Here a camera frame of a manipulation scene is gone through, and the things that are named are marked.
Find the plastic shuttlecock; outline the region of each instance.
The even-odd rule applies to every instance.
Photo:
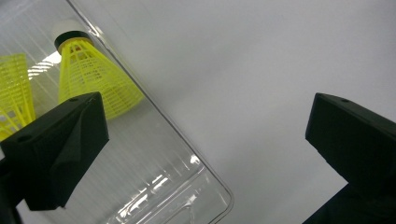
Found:
[[[114,119],[144,98],[128,75],[93,46],[86,33],[63,33],[56,38],[55,46],[62,54],[59,103],[99,91],[106,119]]]
[[[0,57],[0,141],[35,120],[24,54]]]

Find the transparent plastic box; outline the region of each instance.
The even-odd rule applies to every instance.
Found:
[[[94,21],[72,1],[5,0],[0,17],[0,54],[26,54],[37,117],[57,105],[60,56],[51,38],[56,22],[81,22],[95,46],[136,82],[130,66],[120,63]],[[49,222],[216,223],[231,210],[231,192],[147,95],[107,125],[110,141],[66,208],[42,212]]]

